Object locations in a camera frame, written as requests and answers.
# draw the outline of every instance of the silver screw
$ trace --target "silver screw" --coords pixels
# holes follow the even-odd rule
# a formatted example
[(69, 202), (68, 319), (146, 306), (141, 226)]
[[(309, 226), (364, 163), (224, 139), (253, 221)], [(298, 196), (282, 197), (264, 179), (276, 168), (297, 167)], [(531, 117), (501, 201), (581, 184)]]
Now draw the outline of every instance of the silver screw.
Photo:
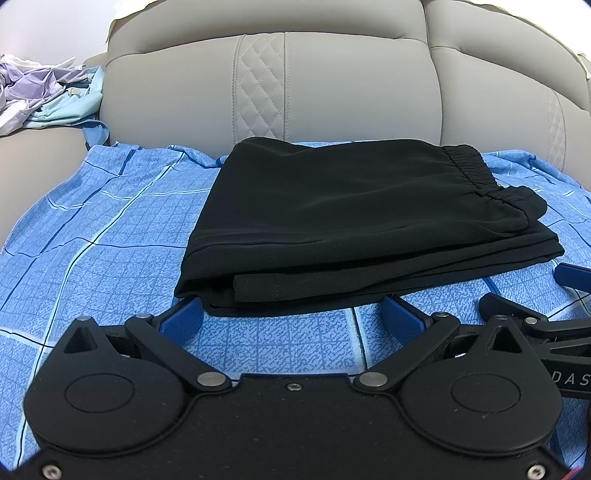
[(220, 387), (226, 376), (220, 372), (205, 372), (197, 377), (197, 382), (204, 387)]
[(534, 465), (532, 467), (530, 467), (529, 470), (527, 470), (527, 478), (529, 480), (542, 480), (546, 475), (546, 468), (544, 468), (544, 465), (540, 465), (539, 463), (537, 465)]
[(365, 372), (359, 377), (359, 382), (366, 387), (382, 387), (388, 383), (388, 377), (380, 372)]
[(288, 383), (286, 388), (290, 392), (299, 392), (302, 388), (304, 388), (304, 385), (301, 383)]
[(47, 480), (60, 480), (61, 478), (61, 470), (55, 465), (44, 466), (41, 469), (41, 473), (43, 473), (43, 476), (47, 478)]

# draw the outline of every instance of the teal garment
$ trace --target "teal garment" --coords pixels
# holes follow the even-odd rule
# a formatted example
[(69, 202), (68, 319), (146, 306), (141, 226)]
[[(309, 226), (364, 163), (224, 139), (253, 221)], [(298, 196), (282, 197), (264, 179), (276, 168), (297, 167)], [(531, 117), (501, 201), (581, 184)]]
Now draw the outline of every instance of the teal garment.
[(92, 79), (88, 87), (70, 86), (64, 93), (34, 111), (23, 128), (45, 128), (51, 125), (73, 125), (99, 111), (103, 99), (105, 72), (100, 67), (86, 70)]

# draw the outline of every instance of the folded black pants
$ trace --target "folded black pants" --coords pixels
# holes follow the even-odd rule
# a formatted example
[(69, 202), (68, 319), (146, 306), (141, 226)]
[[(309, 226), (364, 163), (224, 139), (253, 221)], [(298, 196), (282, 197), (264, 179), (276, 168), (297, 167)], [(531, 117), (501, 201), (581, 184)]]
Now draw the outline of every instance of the folded black pants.
[(468, 145), (419, 140), (234, 147), (203, 207), (177, 297), (218, 316), (318, 312), (564, 254), (546, 202), (503, 188)]

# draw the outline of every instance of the sofa armrest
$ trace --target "sofa armrest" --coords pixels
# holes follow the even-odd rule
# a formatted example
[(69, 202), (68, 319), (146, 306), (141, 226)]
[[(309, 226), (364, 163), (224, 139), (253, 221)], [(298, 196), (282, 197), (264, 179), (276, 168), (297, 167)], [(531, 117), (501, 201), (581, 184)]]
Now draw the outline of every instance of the sofa armrest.
[(0, 245), (34, 203), (67, 180), (86, 156), (82, 130), (18, 130), (0, 138)]

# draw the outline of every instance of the black mechanical plate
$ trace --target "black mechanical plate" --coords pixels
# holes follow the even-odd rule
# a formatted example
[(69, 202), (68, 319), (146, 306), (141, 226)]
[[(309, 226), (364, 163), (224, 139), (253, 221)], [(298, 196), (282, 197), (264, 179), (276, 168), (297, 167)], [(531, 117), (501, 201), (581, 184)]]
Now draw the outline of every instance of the black mechanical plate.
[(392, 395), (357, 392), (344, 375), (244, 376), (228, 393), (197, 396), (175, 428), (139, 450), (83, 458), (46, 448), (14, 473), (43, 480), (48, 464), (61, 480), (522, 480), (535, 464), (544, 480), (568, 473), (543, 447), (504, 458), (438, 447)]

